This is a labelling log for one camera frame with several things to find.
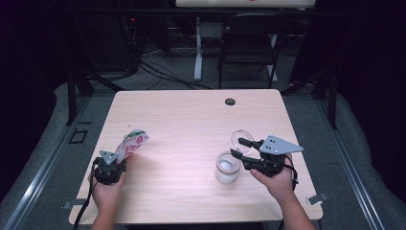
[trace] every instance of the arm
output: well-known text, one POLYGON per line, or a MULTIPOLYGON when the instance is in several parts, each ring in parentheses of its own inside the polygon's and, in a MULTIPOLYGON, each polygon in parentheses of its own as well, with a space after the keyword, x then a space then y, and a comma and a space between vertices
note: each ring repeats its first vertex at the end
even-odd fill
POLYGON ((116 184, 103 185, 98 183, 93 191, 93 199, 98 206, 99 213, 93 222, 92 229, 114 229, 114 218, 119 210, 122 189, 125 181, 125 172, 116 184))
MULTIPOLYGON (((291 165, 288 159, 284 162, 286 165, 291 165)), ((296 198, 292 190, 292 171, 288 168, 283 168, 281 173, 268 177, 261 172, 251 170, 251 175, 257 181, 263 184, 269 194, 273 196, 281 206, 284 228, 286 230, 307 230, 315 229, 315 226, 308 218, 304 208, 296 198)))

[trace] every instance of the person's right hand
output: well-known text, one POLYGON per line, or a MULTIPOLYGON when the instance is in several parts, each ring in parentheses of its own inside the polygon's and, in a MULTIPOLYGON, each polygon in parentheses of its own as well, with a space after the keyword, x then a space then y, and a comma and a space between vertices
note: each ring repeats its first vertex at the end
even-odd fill
MULTIPOLYGON (((292 166, 290 161, 286 158, 284 160, 285 165, 292 166)), ((293 193, 293 180, 292 180, 292 170, 287 167, 283 167, 279 174, 272 177, 268 177, 257 170, 251 170, 251 175, 255 177, 257 181, 266 186, 269 194, 273 196, 279 203, 286 202, 288 199, 295 197, 293 193)))

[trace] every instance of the chair backrest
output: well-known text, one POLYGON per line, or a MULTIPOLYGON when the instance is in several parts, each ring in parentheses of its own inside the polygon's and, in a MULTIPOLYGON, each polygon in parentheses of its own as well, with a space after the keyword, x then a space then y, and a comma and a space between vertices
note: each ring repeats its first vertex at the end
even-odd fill
POLYGON ((239 13, 228 18, 223 32, 237 34, 283 34, 288 29, 287 20, 269 13, 239 13))

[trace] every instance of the white stand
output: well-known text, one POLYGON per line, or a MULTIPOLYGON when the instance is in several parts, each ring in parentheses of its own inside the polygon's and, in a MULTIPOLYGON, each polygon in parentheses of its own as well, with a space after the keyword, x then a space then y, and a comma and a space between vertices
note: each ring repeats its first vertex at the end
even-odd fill
POLYGON ((201 81, 203 57, 202 57, 202 40, 200 33, 200 17, 196 17, 196 43, 197 46, 196 46, 196 63, 194 65, 194 80, 201 81))

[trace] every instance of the clear glass jar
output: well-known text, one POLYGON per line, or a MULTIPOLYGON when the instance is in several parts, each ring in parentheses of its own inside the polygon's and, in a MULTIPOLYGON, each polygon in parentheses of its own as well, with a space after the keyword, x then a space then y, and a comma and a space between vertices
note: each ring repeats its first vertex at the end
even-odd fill
POLYGON ((222 152, 215 161, 217 170, 215 177, 223 184, 232 184, 237 180, 241 162, 230 152, 222 152))

